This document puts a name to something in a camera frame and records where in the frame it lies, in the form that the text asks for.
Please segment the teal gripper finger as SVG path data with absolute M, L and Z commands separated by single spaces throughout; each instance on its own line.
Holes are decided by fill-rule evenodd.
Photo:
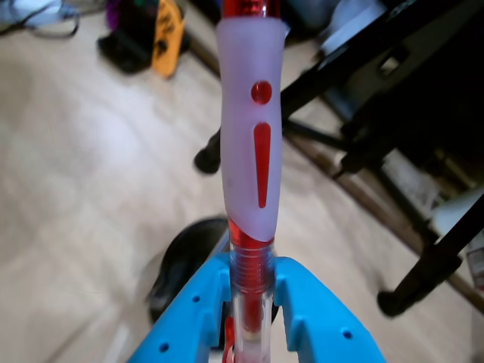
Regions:
M 300 362 L 384 362 L 374 338 L 307 268 L 275 260 L 275 305 L 282 308 L 287 350 Z
M 219 345 L 223 303 L 231 300 L 230 259 L 207 260 L 160 316 L 131 362 L 208 362 Z

